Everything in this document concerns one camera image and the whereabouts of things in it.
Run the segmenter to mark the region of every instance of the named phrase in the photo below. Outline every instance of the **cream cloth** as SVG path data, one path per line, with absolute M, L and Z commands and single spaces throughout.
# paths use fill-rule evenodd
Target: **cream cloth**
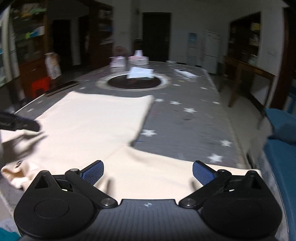
M 3 131 L 2 175 L 16 188 L 27 189 L 41 170 L 64 174 L 96 160 L 105 165 L 97 188 L 121 199 L 175 199 L 201 184 L 193 177 L 192 162 L 146 153 L 130 147 L 142 129 L 152 96 L 123 98 L 69 93 L 36 120 L 41 133 Z M 247 170 L 227 169 L 234 175 Z

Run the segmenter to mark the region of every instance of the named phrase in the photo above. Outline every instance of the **dark door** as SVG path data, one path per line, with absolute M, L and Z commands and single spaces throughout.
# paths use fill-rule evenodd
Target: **dark door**
M 170 48 L 171 13 L 143 13 L 143 54 L 150 61 L 165 62 Z
M 52 38 L 53 49 L 60 57 L 61 71 L 72 68 L 71 54 L 71 20 L 53 20 Z
M 79 17 L 80 57 L 83 66 L 89 65 L 89 16 Z

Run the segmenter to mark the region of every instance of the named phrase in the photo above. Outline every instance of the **blue cushion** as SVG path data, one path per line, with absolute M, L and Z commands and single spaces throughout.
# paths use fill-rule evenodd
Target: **blue cushion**
M 273 126 L 271 138 L 289 144 L 296 143 L 296 116 L 278 109 L 266 109 L 266 115 Z
M 287 216 L 289 239 L 296 240 L 296 146 L 268 139 L 264 152 L 281 193 Z

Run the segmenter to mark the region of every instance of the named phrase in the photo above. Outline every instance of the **red stool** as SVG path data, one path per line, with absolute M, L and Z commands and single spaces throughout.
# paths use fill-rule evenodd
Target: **red stool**
M 36 80 L 32 83 L 31 89 L 33 93 L 33 98 L 36 99 L 36 91 L 42 89 L 44 92 L 49 90 L 51 78 L 49 76 Z

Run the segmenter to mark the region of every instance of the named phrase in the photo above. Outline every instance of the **white refrigerator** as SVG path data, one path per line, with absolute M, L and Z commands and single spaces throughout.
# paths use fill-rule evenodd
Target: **white refrigerator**
M 204 31 L 204 33 L 205 41 L 202 68 L 207 70 L 209 74 L 216 74 L 221 36 L 207 31 Z

